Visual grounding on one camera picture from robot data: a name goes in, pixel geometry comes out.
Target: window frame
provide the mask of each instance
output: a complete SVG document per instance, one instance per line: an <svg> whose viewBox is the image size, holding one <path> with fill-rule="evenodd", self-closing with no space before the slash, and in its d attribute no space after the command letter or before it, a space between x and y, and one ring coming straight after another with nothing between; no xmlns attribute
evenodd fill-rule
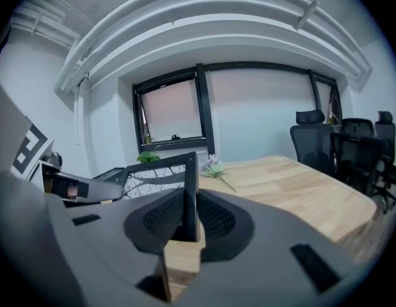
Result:
<svg viewBox="0 0 396 307"><path fill-rule="evenodd" d="M186 82L194 79L196 88L196 98L198 100L198 109L201 126L201 136L193 138L183 138L176 140L159 141L150 144L143 142L143 103L142 96L165 88L172 84ZM155 151L155 150L175 150L186 148L207 147L208 154L215 154L215 144L212 128L212 115L210 113L209 94L207 89L205 71L203 64L197 64L195 67L189 67L177 70L168 74L154 77L139 84L132 85L132 104L134 108L134 123L136 127L136 139L138 152Z"/></svg>
<svg viewBox="0 0 396 307"><path fill-rule="evenodd" d="M261 61L231 61L224 63L212 63L206 65L204 65L203 63L199 63L195 67L176 70L174 72L160 75L152 79L149 79L147 81L143 81L141 83L132 85L132 104L134 108L134 123L136 129L138 152L141 153L144 151L151 152L155 150L175 150L175 149L207 147L208 154L216 153L215 144L214 144L214 134L212 128L212 115L210 113L210 102L209 102L209 94L208 94L205 72L226 70L226 69L240 69L240 68L283 70L286 72L293 72L302 75L307 75L308 78L310 79L310 84L312 87L312 93L314 99L314 106L316 110L322 110L320 95L317 88L317 82L327 84L328 86L331 87L330 101L333 92L335 92L335 95L338 97L339 115L337 116L340 117L339 119L340 124L332 125L332 126L334 127L341 126L342 107L340 101L340 94L338 92L337 82L335 79L316 73L311 69L303 69L290 65L267 63ZM199 108L202 136L144 144L141 96L146 93L159 90L160 88L164 88L166 86L181 83L184 81L189 81L191 79L195 80L196 96L198 99L198 108Z"/></svg>
<svg viewBox="0 0 396 307"><path fill-rule="evenodd" d="M314 73L314 81L322 83L322 84L325 84L325 85L328 85L331 88L329 104L331 103L331 99L333 98L333 94L338 97L338 111L339 111L339 115L336 115L336 116L338 117L339 124L332 125L332 126L341 127L342 124L343 124L343 111L342 111L342 106L341 106L340 93L338 92L338 87L337 87L336 80L335 79L330 79L329 77L326 77L326 76L321 75L321 74ZM317 89L317 83L315 84L315 89L316 89L317 95L319 96L319 91Z"/></svg>

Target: wooden tabletop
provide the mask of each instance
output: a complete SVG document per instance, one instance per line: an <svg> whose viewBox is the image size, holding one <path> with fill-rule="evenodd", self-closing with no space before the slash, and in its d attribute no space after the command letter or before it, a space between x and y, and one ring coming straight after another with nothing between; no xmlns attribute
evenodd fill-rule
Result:
<svg viewBox="0 0 396 307"><path fill-rule="evenodd" d="M333 242L368 223L377 208L370 198L334 178L281 156L226 164L222 179L199 177L199 188L291 212ZM199 242L171 240L165 247L173 298L199 272L200 251L205 247L202 225L200 233Z"/></svg>

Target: black office chair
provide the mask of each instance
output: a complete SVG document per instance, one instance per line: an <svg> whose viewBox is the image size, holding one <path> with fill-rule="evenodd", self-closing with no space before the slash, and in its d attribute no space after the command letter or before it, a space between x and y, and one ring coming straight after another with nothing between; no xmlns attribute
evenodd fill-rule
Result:
<svg viewBox="0 0 396 307"><path fill-rule="evenodd" d="M341 131L353 136L376 136L372 122L364 118L344 118Z"/></svg>
<svg viewBox="0 0 396 307"><path fill-rule="evenodd" d="M371 193L384 141L348 133L332 133L330 139L337 161L335 178L363 194Z"/></svg>
<svg viewBox="0 0 396 307"><path fill-rule="evenodd" d="M290 129L297 161L327 175L333 175L334 155L330 144L333 127L322 124L322 111L296 112L295 125Z"/></svg>
<svg viewBox="0 0 396 307"><path fill-rule="evenodd" d="M384 171L381 173L384 181L384 187L376 187L376 194L380 194L384 200L386 209L390 208L388 198L396 204L396 198L387 190L390 184L396 184L396 166L393 165L395 160L395 125L392 122L392 114L389 111L379 111L379 121L376 122L377 137L384 139L386 149L384 151Z"/></svg>

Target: mesh chair back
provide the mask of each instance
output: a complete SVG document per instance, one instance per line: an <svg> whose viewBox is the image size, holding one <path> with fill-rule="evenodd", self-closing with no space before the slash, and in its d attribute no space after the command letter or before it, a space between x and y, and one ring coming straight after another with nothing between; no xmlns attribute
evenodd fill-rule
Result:
<svg viewBox="0 0 396 307"><path fill-rule="evenodd" d="M389 111L379 111L379 121L376 122L377 137L385 140L384 154L394 163L395 159L395 125Z"/></svg>
<svg viewBox="0 0 396 307"><path fill-rule="evenodd" d="M322 123L325 119L321 110L296 111L296 123L299 125Z"/></svg>
<svg viewBox="0 0 396 307"><path fill-rule="evenodd" d="M290 129L297 161L327 175L334 173L329 124L295 125Z"/></svg>
<svg viewBox="0 0 396 307"><path fill-rule="evenodd" d="M372 122L364 118L344 118L342 132L353 136L376 136Z"/></svg>
<svg viewBox="0 0 396 307"><path fill-rule="evenodd" d="M384 141L347 133L332 133L330 138L336 156L337 180L369 194L375 185L375 170L383 153Z"/></svg>

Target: chair headrest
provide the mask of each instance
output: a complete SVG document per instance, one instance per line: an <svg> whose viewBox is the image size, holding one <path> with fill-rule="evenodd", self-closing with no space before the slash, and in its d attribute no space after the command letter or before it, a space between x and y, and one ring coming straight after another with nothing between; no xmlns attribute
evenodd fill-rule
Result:
<svg viewBox="0 0 396 307"><path fill-rule="evenodd" d="M379 111L379 123L392 123L392 114L389 111Z"/></svg>
<svg viewBox="0 0 396 307"><path fill-rule="evenodd" d="M299 125L322 123L325 119L321 110L296 111L296 123Z"/></svg>

